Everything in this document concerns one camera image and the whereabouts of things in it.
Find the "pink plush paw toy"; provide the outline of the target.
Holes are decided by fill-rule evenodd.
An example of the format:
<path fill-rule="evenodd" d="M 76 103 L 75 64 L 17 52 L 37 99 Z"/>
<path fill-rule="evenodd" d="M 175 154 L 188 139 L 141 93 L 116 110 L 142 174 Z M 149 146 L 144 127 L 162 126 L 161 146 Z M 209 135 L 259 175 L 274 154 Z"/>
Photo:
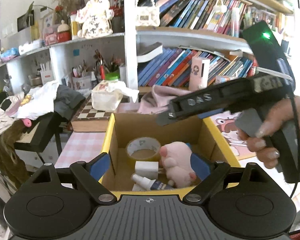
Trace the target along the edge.
<path fill-rule="evenodd" d="M 192 151 L 187 144 L 172 142 L 161 146 L 159 154 L 170 186 L 189 187 L 196 181 L 196 173 L 191 167 Z"/>

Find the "yellow tape roll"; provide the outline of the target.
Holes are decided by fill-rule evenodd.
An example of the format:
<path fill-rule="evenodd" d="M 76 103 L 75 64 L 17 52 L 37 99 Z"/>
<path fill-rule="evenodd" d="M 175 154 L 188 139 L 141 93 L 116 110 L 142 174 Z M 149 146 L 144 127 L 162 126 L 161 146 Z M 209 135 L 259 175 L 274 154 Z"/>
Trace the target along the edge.
<path fill-rule="evenodd" d="M 132 161 L 158 161 L 161 143 L 155 138 L 140 137 L 131 140 L 126 146 L 126 154 Z"/>

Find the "white charger plug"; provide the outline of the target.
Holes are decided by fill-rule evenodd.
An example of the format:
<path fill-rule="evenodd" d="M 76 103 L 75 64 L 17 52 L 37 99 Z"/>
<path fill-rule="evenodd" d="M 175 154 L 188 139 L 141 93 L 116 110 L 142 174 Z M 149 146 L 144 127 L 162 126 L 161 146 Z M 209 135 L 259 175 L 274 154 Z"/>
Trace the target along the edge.
<path fill-rule="evenodd" d="M 137 161 L 135 163 L 135 173 L 148 179 L 158 179 L 158 175 L 164 169 L 159 167 L 158 161 Z"/>

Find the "small staples box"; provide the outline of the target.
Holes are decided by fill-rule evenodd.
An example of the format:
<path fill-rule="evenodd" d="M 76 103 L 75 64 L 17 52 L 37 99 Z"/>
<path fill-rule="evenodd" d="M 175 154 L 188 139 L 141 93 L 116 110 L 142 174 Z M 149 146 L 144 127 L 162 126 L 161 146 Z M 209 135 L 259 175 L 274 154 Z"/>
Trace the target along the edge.
<path fill-rule="evenodd" d="M 132 191 L 134 192 L 139 192 L 139 191 L 146 191 L 143 187 L 141 187 L 139 184 L 135 183 L 133 185 Z"/>

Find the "purple pink cloth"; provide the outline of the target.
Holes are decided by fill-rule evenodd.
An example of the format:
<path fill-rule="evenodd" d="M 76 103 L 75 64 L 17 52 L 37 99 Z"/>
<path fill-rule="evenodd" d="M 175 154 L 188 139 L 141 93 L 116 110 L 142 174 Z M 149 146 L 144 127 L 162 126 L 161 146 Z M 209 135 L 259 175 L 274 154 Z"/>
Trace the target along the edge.
<path fill-rule="evenodd" d="M 179 96 L 189 94 L 186 89 L 154 85 L 140 101 L 139 114 L 158 114 L 168 110 L 169 102 Z"/>

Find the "pink checkered tablecloth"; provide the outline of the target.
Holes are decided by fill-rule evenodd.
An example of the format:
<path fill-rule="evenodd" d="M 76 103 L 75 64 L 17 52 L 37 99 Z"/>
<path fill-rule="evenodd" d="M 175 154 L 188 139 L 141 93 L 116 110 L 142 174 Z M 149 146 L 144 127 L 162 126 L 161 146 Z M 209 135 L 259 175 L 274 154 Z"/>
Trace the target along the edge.
<path fill-rule="evenodd" d="M 104 132 L 72 132 L 68 137 L 61 136 L 62 152 L 56 167 L 68 167 L 76 161 L 90 161 L 102 151 Z M 300 184 L 294 194 L 293 201 L 300 211 Z"/>

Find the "pink cylinder device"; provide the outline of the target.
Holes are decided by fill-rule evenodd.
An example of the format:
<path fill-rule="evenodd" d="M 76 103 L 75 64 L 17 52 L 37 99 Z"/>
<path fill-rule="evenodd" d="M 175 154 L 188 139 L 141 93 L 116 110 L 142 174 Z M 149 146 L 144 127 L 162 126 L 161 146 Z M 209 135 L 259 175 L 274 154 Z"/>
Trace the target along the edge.
<path fill-rule="evenodd" d="M 196 91 L 207 87 L 210 68 L 210 59 L 193 57 L 189 80 L 189 90 Z"/>

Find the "chessboard box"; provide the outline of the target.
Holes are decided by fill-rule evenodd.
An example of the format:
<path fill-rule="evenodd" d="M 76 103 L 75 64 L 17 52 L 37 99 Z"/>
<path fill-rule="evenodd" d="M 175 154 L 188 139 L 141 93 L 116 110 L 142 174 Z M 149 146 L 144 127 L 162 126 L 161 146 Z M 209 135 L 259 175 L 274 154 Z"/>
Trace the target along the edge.
<path fill-rule="evenodd" d="M 71 119 L 72 129 L 78 133 L 106 132 L 112 113 L 113 111 L 95 110 L 92 107 L 91 96 L 88 96 Z"/>

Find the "white bookshelf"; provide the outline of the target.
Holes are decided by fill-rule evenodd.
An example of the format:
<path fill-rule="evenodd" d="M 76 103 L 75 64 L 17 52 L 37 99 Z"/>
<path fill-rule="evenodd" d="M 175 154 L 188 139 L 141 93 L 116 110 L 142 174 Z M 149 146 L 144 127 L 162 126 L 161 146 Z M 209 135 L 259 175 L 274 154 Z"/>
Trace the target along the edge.
<path fill-rule="evenodd" d="M 16 26 L 15 17 L 22 14 L 31 2 L 36 5 L 42 4 L 44 6 L 52 5 L 52 2 L 47 0 L 0 0 L 0 32 L 3 27 L 12 24 Z M 117 52 L 125 55 L 125 62 L 127 65 L 126 77 L 127 86 L 130 88 L 137 87 L 136 79 L 136 27 L 133 23 L 133 1 L 125 0 L 125 33 L 124 33 L 124 46 L 118 47 Z M 285 14 L 291 14 L 290 9 L 285 8 L 279 2 L 275 0 L 246 0 L 255 2 L 267 9 L 282 12 Z M 66 59 L 65 44 L 60 43 L 54 45 L 50 49 L 51 63 L 53 68 L 53 77 L 56 81 L 60 82 L 61 79 L 68 73 L 66 67 L 70 65 L 70 61 Z"/>

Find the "white shirt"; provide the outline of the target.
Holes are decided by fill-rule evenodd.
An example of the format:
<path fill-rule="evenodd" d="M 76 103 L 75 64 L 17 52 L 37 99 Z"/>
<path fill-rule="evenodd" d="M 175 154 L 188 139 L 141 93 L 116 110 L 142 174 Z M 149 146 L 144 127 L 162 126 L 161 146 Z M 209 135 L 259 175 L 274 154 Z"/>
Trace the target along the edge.
<path fill-rule="evenodd" d="M 7 100 L 10 100 L 11 104 L 5 110 L 5 114 L 17 119 L 36 120 L 53 112 L 58 87 L 57 81 L 50 81 L 43 87 L 31 89 L 27 95 L 20 92 L 9 96 Z"/>

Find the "white quilted handbag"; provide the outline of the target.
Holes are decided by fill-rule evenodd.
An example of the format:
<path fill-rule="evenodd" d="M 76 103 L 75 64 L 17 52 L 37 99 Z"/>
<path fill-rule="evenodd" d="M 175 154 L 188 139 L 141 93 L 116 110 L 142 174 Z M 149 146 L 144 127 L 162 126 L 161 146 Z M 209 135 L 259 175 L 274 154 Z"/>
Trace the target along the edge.
<path fill-rule="evenodd" d="M 135 0 L 135 26 L 136 27 L 158 27 L 160 25 L 160 8 L 155 5 L 154 0 L 149 0 L 151 6 L 138 6 L 140 0 Z"/>

